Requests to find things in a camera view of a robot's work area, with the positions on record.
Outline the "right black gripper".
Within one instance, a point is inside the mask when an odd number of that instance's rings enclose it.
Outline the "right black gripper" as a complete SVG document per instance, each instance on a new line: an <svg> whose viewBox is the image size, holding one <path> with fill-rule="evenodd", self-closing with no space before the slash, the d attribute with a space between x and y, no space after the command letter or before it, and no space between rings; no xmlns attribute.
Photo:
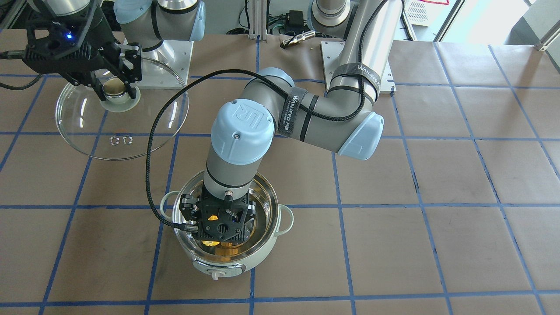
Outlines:
<svg viewBox="0 0 560 315"><path fill-rule="evenodd" d="M82 9L55 17L49 11L32 11L26 20L27 46L22 60L39 74L58 73L71 84L93 88L106 101L103 84L95 72L106 69L125 83L130 98L137 98L133 84L141 77L141 46L122 48L102 9Z"/></svg>

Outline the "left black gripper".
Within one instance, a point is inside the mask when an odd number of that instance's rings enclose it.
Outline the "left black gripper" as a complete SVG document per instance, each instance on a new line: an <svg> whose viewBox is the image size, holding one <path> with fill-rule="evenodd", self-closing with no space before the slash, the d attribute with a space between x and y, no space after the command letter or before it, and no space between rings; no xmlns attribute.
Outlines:
<svg viewBox="0 0 560 315"><path fill-rule="evenodd" d="M248 193L239 199L230 195L218 199L206 188L198 197L180 195L179 209L184 219L196 222L198 230L190 234L197 241L243 243L250 237L249 222L256 216L256 202Z"/></svg>

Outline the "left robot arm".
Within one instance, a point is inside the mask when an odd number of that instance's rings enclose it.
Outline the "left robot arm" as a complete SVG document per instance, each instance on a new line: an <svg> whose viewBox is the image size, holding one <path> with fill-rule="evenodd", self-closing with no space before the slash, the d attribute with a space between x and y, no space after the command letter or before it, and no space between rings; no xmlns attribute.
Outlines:
<svg viewBox="0 0 560 315"><path fill-rule="evenodd" d="M184 231L197 241L246 241L255 217L249 190L262 159L280 134L357 160L369 159L384 129L373 110L381 94L403 0L360 0L325 96L296 86L283 70L265 68L240 98L221 107L199 194L178 204Z"/></svg>

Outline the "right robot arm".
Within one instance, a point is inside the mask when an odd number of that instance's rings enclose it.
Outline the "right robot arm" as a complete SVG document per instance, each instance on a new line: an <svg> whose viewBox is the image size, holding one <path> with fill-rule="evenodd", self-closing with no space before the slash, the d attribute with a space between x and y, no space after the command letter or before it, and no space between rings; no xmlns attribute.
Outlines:
<svg viewBox="0 0 560 315"><path fill-rule="evenodd" d="M97 70L106 69L137 98L142 53L165 40L200 41L205 32L202 0L117 0L114 14L128 44L118 42L98 0L31 0L28 43L20 59L39 74L60 74L74 86L92 88L105 101Z"/></svg>

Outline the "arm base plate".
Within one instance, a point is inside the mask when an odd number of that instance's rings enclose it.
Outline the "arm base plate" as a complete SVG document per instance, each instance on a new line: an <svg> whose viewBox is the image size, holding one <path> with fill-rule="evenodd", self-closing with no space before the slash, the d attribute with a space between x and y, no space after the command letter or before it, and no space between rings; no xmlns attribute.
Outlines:
<svg viewBox="0 0 560 315"><path fill-rule="evenodd" d="M177 40L141 40L143 50L141 77L132 87L181 89L186 86L194 42Z"/></svg>
<svg viewBox="0 0 560 315"><path fill-rule="evenodd" d="M325 80L325 91L328 91L331 86L331 79L333 77L334 70L338 67L339 56L344 48L344 45L344 41L321 41L320 43ZM389 62L386 62L386 66L381 78L380 88L380 94L389 94L392 91L396 91L396 84L394 83L394 77L392 75L392 70Z"/></svg>

